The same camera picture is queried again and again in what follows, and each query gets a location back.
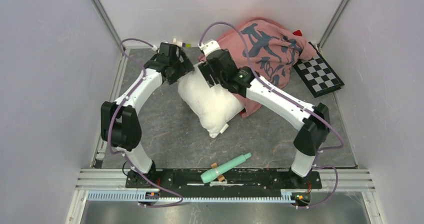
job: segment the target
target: white pillow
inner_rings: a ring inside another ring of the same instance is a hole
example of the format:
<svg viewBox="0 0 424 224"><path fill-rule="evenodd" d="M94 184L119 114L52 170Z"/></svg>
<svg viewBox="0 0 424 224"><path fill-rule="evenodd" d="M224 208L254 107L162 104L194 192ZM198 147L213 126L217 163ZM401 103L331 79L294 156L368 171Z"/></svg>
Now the white pillow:
<svg viewBox="0 0 424 224"><path fill-rule="evenodd" d="M244 106L221 85L210 88L199 70L199 64L194 65L194 71L178 80L178 93L199 117L209 136L215 138L228 128L227 122Z"/></svg>

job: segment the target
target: black and white checkered board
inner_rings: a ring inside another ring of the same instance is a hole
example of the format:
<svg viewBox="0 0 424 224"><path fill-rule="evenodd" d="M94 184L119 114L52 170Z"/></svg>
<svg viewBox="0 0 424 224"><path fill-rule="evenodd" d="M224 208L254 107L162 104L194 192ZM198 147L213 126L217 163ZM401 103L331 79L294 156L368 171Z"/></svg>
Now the black and white checkered board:
<svg viewBox="0 0 424 224"><path fill-rule="evenodd" d="M315 57L309 61L299 60L293 68L315 98L345 85L318 51Z"/></svg>

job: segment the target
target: pink towel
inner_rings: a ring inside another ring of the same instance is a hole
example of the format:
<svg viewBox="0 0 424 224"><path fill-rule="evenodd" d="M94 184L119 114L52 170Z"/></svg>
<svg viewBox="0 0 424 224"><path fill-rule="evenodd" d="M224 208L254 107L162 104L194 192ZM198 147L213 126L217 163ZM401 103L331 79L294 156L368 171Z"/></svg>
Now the pink towel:
<svg viewBox="0 0 424 224"><path fill-rule="evenodd" d="M309 60L317 53L308 41L296 36L281 24L261 17L255 17L237 25L248 46L249 57L261 76L273 85L282 88L287 85L292 65L298 59ZM235 64L241 68L249 66L240 36L233 29L217 39L222 49L228 49ZM248 117L259 109L261 104L235 95L244 105Z"/></svg>

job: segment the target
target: reflective floor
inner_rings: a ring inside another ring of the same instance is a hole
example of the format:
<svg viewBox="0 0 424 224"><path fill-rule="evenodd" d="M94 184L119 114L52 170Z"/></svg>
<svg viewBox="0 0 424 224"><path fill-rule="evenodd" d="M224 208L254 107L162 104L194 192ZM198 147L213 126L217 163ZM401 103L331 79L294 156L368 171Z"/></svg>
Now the reflective floor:
<svg viewBox="0 0 424 224"><path fill-rule="evenodd" d="M198 48L185 50L191 61L197 63L200 54ZM143 63L153 54L150 49L130 51L130 55ZM121 93L139 76L140 70L138 64L128 61ZM314 105L319 102L326 104L330 109L331 124L348 142L332 93L314 98L296 71L292 71L284 90ZM241 167L289 167L295 155L293 140L297 131L263 106L246 119L236 116L228 123L229 128L224 134L216 139L210 138L198 117L179 97L177 83L171 86L163 84L158 88L143 106L139 119L143 146L158 168L205 168L214 162L220 164L247 152L251 152L252 157ZM323 146L339 144L336 136L330 133ZM121 168L123 163L122 156L106 153L102 168ZM323 164L355 166L351 147L346 145L343 149L325 152L318 161L318 165Z"/></svg>
<svg viewBox="0 0 424 224"><path fill-rule="evenodd" d="M312 202L327 193L313 193ZM295 210L278 203L187 203L166 208L143 208L135 202L89 201L82 217L84 224L115 223L370 223L360 192L339 192L325 205Z"/></svg>

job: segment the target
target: teal tube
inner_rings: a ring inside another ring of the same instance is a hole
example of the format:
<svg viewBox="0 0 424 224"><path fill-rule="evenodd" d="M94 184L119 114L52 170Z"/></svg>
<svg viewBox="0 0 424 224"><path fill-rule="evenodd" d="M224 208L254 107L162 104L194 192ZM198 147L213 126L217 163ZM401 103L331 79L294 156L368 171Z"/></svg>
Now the teal tube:
<svg viewBox="0 0 424 224"><path fill-rule="evenodd" d="M209 183L209 182L215 180L219 175L222 175L225 172L233 169L234 167L242 164L247 159L249 159L251 156L252 156L252 154L249 152L246 155L240 155L239 157L236 157L236 158L228 161L227 163L224 163L224 164L218 166L217 168L212 168L210 170L207 170L207 171L203 172L202 175L200 175L201 180L203 181L203 183Z"/></svg>

